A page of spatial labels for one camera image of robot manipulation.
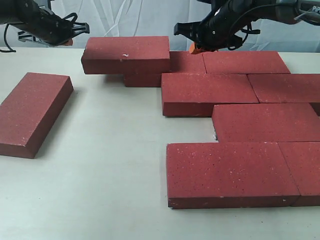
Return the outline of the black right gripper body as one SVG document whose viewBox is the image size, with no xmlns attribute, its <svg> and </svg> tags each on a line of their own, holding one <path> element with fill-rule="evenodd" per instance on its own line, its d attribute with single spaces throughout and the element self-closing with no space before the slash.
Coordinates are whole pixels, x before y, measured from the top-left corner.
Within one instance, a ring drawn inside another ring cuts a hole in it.
<svg viewBox="0 0 320 240">
<path fill-rule="evenodd" d="M 202 21 L 178 22 L 173 34 L 188 38 L 205 52 L 240 48 L 246 39 L 235 33 L 244 27 L 249 29 L 250 20 L 242 15 L 250 9 L 250 1 L 211 0 L 210 4 L 211 12 Z"/>
</svg>

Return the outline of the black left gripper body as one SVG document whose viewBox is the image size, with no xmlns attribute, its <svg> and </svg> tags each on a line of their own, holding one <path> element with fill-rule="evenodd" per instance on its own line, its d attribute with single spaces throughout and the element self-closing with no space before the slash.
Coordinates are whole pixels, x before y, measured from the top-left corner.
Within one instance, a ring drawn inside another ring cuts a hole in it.
<svg viewBox="0 0 320 240">
<path fill-rule="evenodd" d="M 17 6 L 20 19 L 17 36 L 21 42 L 57 47 L 81 34 L 90 33 L 89 24 L 77 22 L 75 12 L 60 17 L 48 6 L 40 6 L 34 0 L 18 0 Z"/>
</svg>

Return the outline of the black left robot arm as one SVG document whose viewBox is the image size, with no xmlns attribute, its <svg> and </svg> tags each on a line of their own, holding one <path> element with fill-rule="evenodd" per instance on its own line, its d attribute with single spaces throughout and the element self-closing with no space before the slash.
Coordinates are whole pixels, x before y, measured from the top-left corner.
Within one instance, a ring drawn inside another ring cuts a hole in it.
<svg viewBox="0 0 320 240">
<path fill-rule="evenodd" d="M 75 12 L 60 17 L 52 11 L 50 0 L 2 0 L 0 24 L 19 30 L 18 40 L 57 47 L 90 32 L 86 22 L 77 22 Z"/>
</svg>

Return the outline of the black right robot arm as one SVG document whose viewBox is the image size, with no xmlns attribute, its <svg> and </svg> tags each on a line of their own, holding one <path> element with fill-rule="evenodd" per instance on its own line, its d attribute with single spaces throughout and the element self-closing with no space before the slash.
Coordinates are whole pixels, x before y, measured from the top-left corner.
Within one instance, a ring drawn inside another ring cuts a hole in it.
<svg viewBox="0 0 320 240">
<path fill-rule="evenodd" d="M 260 19 L 272 20 L 287 25 L 300 21 L 318 26 L 320 24 L 320 2 L 318 0 L 208 0 L 210 13 L 201 21 L 176 23 L 175 36 L 182 35 L 193 42 L 191 54 L 230 51 L 240 48 L 246 38 L 236 35 L 258 35 L 259 29 L 252 22 Z"/>
</svg>

